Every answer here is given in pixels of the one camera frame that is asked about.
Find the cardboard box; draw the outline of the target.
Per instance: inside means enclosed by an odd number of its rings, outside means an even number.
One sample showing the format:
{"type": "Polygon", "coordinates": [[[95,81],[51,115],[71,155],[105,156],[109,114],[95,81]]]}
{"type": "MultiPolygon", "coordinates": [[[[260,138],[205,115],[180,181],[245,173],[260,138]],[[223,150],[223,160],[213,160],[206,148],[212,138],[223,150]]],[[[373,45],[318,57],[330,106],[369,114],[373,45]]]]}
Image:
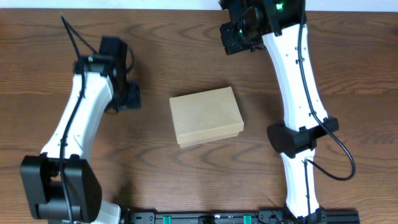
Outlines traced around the cardboard box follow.
{"type": "Polygon", "coordinates": [[[172,97],[169,102],[175,137],[181,148],[236,137],[244,129],[230,86],[172,97]]]}

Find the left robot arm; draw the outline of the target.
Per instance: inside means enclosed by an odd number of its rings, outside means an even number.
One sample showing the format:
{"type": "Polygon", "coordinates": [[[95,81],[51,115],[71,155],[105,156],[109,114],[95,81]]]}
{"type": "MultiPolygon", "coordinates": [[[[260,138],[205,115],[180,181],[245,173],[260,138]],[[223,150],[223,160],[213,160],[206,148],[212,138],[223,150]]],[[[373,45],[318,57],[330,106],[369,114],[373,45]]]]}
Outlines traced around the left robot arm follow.
{"type": "Polygon", "coordinates": [[[108,110],[141,108],[139,85],[127,79],[125,41],[104,36],[99,51],[73,65],[72,91],[60,122],[20,173],[30,214],[49,223],[128,223],[129,210],[103,199],[90,167],[93,142],[108,110]]]}

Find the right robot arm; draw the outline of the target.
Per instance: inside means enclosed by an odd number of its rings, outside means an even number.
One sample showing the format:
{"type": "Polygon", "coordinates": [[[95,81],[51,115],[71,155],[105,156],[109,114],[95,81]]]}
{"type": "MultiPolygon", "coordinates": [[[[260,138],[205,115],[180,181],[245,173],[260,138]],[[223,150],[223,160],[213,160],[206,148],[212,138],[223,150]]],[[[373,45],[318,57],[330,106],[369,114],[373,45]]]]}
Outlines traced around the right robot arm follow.
{"type": "Polygon", "coordinates": [[[264,49],[279,84],[284,118],[267,127],[287,184],[285,207],[293,222],[315,222],[321,211],[313,170],[317,141],[332,136],[338,120],[321,102],[308,52],[305,1],[220,1],[230,21],[220,26],[226,54],[264,49]]]}

